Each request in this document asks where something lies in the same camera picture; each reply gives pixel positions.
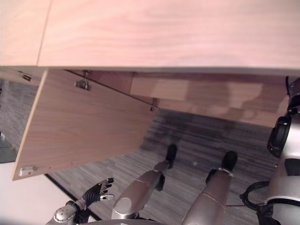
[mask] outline metal hinge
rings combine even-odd
[[[90,70],[84,70],[83,71],[83,79],[80,80],[80,81],[76,81],[75,82],[75,87],[90,91],[91,86],[89,85],[89,82],[86,79],[87,76],[89,76],[89,75],[91,75],[91,71]]]
[[[23,78],[24,80],[26,80],[26,81],[28,81],[28,82],[31,81],[31,79],[32,79],[31,76],[28,76],[27,74],[25,74],[25,73],[22,72],[22,71],[18,71],[18,72],[19,72],[19,76],[20,76],[21,78]]]
[[[151,104],[151,106],[150,106],[150,111],[151,111],[151,112],[154,111],[154,108],[155,108],[155,106],[156,106],[157,101],[158,101],[157,98],[153,98],[152,104]]]

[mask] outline robot leg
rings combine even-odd
[[[171,144],[165,161],[158,163],[153,170],[147,171],[127,187],[113,207],[112,219],[138,217],[138,212],[144,208],[153,190],[162,190],[165,182],[164,172],[172,168],[176,152],[176,145]]]
[[[212,175],[205,189],[199,194],[182,225],[221,225],[226,209],[232,170],[236,164],[235,152],[228,152],[218,171],[212,170]]]

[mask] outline open cabinet door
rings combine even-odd
[[[136,151],[157,114],[150,106],[98,83],[49,70],[41,80],[18,152],[13,180]],[[33,166],[29,176],[20,169]]]

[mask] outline gray carpet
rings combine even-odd
[[[16,157],[17,152],[11,144],[0,138],[0,163],[14,162]]]
[[[17,151],[37,90],[38,87],[2,81],[0,132]]]
[[[205,187],[208,172],[218,168],[228,150],[239,155],[228,204],[241,204],[239,194],[248,185],[270,179],[277,160],[266,149],[269,134],[267,127],[161,110],[136,152],[50,175],[77,198],[98,181],[114,177],[110,190],[118,197],[135,178],[164,160],[167,146],[176,143],[178,155],[174,168],[167,172],[164,190],[152,194],[141,216],[179,225]],[[265,192],[253,193],[251,200],[261,203]],[[102,219],[109,219],[113,203],[98,202],[90,208]],[[224,225],[257,224],[255,213],[246,207],[226,210]]]

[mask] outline small white label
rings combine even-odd
[[[32,173],[35,171],[33,166],[27,166],[27,167],[23,167],[20,169],[20,173],[19,176],[20,177],[25,177],[25,176],[30,176],[32,175]]]

